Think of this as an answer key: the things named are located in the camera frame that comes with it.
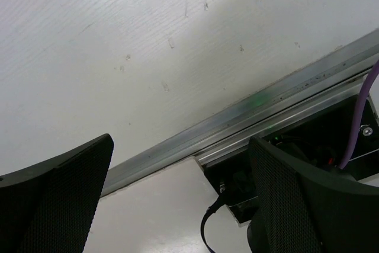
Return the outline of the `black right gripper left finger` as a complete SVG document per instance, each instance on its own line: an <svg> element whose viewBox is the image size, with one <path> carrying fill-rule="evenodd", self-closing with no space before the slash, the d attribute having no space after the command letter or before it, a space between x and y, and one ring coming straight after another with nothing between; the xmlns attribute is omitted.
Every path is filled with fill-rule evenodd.
<svg viewBox="0 0 379 253"><path fill-rule="evenodd" d="M113 149L103 134L1 176L1 252L82 252Z"/></svg>

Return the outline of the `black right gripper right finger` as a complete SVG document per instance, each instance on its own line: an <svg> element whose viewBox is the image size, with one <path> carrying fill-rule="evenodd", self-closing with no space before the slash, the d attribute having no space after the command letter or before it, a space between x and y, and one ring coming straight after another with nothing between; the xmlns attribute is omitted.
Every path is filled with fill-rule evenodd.
<svg viewBox="0 0 379 253"><path fill-rule="evenodd" d="M378 188L329 172L258 137L248 154L258 209L252 252L377 252Z"/></svg>

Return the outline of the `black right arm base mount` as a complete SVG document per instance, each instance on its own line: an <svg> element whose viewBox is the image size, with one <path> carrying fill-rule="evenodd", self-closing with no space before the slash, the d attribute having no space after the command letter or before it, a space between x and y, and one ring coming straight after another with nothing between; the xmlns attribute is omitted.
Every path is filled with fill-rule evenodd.
<svg viewBox="0 0 379 253"><path fill-rule="evenodd" d="M356 99L351 96L264 140L318 168L335 166L346 148ZM378 118L370 101L365 103L355 150L345 170L357 181L378 173ZM204 175L216 192L227 191L226 206L238 223L251 220L258 201L247 146L206 164Z"/></svg>

